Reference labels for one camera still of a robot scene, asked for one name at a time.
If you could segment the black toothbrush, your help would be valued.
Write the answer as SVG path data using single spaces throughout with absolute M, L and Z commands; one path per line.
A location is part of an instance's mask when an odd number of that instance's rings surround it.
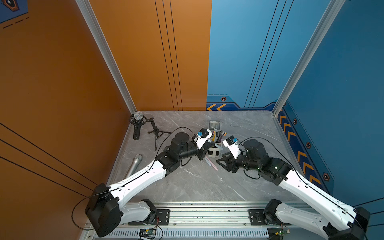
M 218 143 L 220 141 L 220 137 L 222 136 L 222 134 L 223 134 L 223 130 L 220 130 L 219 134 L 217 136 L 217 139 L 216 139 L 216 143 Z

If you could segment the purple toothbrush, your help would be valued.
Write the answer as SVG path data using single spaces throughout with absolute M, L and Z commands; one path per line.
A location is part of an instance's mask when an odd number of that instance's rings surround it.
M 227 135 L 227 132 L 224 132 L 221 137 L 220 137 L 220 140 L 219 140 L 219 143 L 221 143 L 224 139 L 224 136 Z

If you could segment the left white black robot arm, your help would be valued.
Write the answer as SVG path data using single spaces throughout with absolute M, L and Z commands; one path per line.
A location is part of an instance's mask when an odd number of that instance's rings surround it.
M 209 148 L 214 146 L 210 140 L 212 134 L 209 129 L 201 129 L 193 138 L 184 132 L 177 133 L 171 144 L 137 173 L 110 186 L 100 184 L 95 187 L 85 214 L 98 237 L 107 236 L 123 223 L 156 224 L 157 208 L 151 201 L 143 199 L 138 203 L 129 203 L 129 200 L 174 172 L 183 159 L 196 156 L 202 160 Z

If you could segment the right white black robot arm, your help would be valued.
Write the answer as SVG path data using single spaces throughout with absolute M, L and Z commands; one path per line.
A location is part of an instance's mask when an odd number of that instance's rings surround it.
M 254 170 L 259 177 L 294 194 L 314 213 L 296 209 L 280 200 L 272 199 L 261 214 L 251 217 L 267 225 L 291 224 L 326 240 L 365 240 L 371 214 L 362 207 L 354 208 L 332 197 L 299 174 L 286 160 L 272 158 L 262 143 L 255 139 L 243 142 L 231 136 L 222 142 L 230 151 L 217 160 L 227 172 Z

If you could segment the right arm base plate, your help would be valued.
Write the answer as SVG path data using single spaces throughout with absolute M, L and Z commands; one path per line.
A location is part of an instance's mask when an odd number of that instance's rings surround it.
M 250 223 L 252 226 L 291 226 L 289 223 L 281 222 L 277 217 L 277 210 L 262 210 L 250 209 L 248 210 Z

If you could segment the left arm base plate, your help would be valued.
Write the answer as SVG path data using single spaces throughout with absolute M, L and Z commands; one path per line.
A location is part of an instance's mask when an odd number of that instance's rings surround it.
M 157 209 L 156 212 L 151 212 L 150 215 L 143 221 L 129 222 L 129 226 L 167 226 L 170 220 L 169 209 Z

